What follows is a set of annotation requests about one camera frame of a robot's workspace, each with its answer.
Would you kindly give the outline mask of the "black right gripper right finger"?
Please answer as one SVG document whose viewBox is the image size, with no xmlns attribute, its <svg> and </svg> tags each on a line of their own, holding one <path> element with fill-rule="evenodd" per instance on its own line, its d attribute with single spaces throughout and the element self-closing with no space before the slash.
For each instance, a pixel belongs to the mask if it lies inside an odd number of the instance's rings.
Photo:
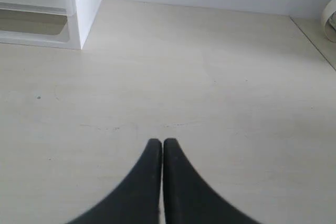
<svg viewBox="0 0 336 224">
<path fill-rule="evenodd" d="M 257 223 L 208 185 L 175 138 L 163 143 L 163 201 L 166 223 Z"/>
</svg>

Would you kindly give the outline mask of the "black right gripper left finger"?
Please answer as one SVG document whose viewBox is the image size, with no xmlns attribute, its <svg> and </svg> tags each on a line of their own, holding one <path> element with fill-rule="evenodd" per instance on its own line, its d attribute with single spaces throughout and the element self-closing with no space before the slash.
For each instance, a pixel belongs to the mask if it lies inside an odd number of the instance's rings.
<svg viewBox="0 0 336 224">
<path fill-rule="evenodd" d="M 161 171 L 162 143 L 152 138 L 123 181 L 70 223 L 159 223 Z"/>
</svg>

